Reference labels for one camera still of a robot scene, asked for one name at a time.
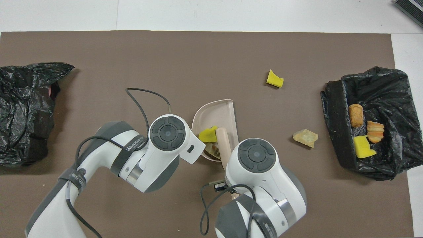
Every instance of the bread piece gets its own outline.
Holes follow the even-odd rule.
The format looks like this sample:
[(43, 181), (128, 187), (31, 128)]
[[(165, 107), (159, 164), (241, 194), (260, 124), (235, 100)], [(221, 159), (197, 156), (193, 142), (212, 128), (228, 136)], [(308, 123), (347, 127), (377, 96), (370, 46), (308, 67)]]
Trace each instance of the bread piece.
[(368, 139), (377, 143), (383, 139), (384, 125), (378, 122), (367, 121), (367, 135)]
[(294, 140), (303, 143), (306, 146), (314, 148), (314, 142), (317, 141), (319, 135), (307, 129), (303, 129), (294, 133), (292, 137), (294, 138)]
[(363, 107), (360, 104), (352, 104), (348, 107), (349, 119), (352, 127), (363, 125)]

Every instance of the brown paper mat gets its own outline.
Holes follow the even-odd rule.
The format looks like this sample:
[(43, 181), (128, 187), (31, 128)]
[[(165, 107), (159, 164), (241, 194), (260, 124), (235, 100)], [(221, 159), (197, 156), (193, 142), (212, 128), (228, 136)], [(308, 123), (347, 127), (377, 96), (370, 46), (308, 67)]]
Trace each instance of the brown paper mat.
[[(19, 171), (0, 168), (0, 233), (24, 237), (32, 212), (74, 159), (78, 144), (102, 124), (124, 120), (141, 134), (144, 121), (126, 87), (167, 97), (173, 112), (192, 123), (204, 104), (234, 101), (239, 139), (263, 138), (281, 164), (303, 183), (307, 214), (283, 237), (410, 237), (412, 215), (406, 173), (377, 182), (338, 164), (324, 124), (324, 84), (373, 66), (394, 68), (390, 35), (230, 32), (16, 32), (2, 33), (0, 66), (59, 61), (76, 67), (59, 82), (49, 155)], [(266, 85), (272, 69), (282, 88)], [(135, 92), (152, 122), (166, 113), (160, 98)], [(314, 149), (292, 140), (307, 128)], [(159, 191), (143, 194), (101, 168), (76, 209), (107, 237), (201, 237), (198, 191), (223, 178), (219, 164), (181, 161)], [(215, 194), (207, 192), (210, 200)], [(219, 207), (211, 211), (211, 234)], [(88, 237), (94, 237), (85, 229)]]

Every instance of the trash bag liner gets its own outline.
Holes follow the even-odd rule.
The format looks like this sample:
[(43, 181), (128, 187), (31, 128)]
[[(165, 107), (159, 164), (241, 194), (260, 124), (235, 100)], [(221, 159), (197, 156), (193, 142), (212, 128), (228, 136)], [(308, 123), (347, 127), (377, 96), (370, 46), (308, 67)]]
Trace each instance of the trash bag liner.
[[(407, 74), (374, 67), (345, 75), (321, 92), (324, 119), (341, 166), (378, 181), (423, 164), (423, 142)], [(352, 128), (348, 106), (363, 106), (364, 124)], [(353, 137), (367, 134), (367, 120), (385, 125), (384, 138), (371, 143), (376, 155), (358, 159)]]
[(57, 81), (73, 68), (66, 63), (0, 67), (0, 165), (28, 165), (47, 156)]

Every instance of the food scrap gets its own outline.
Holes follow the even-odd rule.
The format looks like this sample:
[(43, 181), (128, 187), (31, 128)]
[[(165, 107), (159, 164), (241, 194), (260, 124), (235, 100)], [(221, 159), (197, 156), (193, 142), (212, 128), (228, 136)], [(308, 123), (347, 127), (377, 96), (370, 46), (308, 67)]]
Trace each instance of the food scrap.
[(380, 124), (378, 122), (367, 121), (367, 136), (368, 139), (373, 142), (377, 143), (383, 139), (383, 132), (385, 125)]
[(220, 152), (219, 148), (215, 146), (213, 143), (206, 143), (206, 147), (204, 148), (204, 152), (209, 157), (220, 160)]
[(266, 83), (280, 88), (283, 85), (283, 78), (276, 76), (276, 74), (270, 70)]
[(363, 107), (360, 104), (352, 104), (348, 107), (349, 119), (352, 127), (363, 125)]
[(303, 129), (301, 131), (297, 131), (296, 133), (294, 133), (292, 137), (294, 138), (294, 140), (302, 144), (305, 144), (306, 146), (310, 146), (311, 148), (314, 148), (314, 142), (317, 141), (317, 138), (319, 137), (319, 135), (307, 129)]
[(198, 135), (198, 138), (200, 139), (200, 141), (206, 143), (206, 142), (217, 142), (217, 137), (216, 137), (216, 129), (217, 126), (213, 126), (211, 128), (207, 128), (205, 130), (203, 130), (202, 132), (200, 132), (200, 134)]
[(354, 137), (355, 155), (360, 158), (367, 158), (376, 154), (376, 151), (370, 149), (370, 144), (366, 138), (367, 136)]

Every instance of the black strap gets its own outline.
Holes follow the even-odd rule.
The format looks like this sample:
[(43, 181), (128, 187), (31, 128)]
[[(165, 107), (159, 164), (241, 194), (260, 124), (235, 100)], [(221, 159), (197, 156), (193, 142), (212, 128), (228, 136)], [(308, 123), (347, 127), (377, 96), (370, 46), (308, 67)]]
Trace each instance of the black strap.
[(146, 139), (144, 138), (144, 136), (140, 134), (132, 138), (132, 140), (130, 140), (128, 144), (126, 144), (125, 147), (123, 147), (122, 150), (119, 152), (118, 156), (112, 164), (112, 167), (110, 168), (110, 171), (112, 171), (112, 173), (119, 177), (119, 173), (121, 172), (123, 166), (128, 161), (129, 157), (132, 155), (134, 150), (140, 145), (142, 145), (142, 143), (145, 141)]
[(64, 179), (71, 181), (75, 186), (78, 188), (78, 194), (80, 194), (85, 186), (87, 185), (87, 180), (85, 179), (84, 175), (79, 173), (74, 168), (69, 168), (65, 170), (58, 179)]
[(249, 196), (243, 194), (235, 199), (239, 202), (256, 220), (264, 237), (277, 238), (275, 227), (263, 209)]

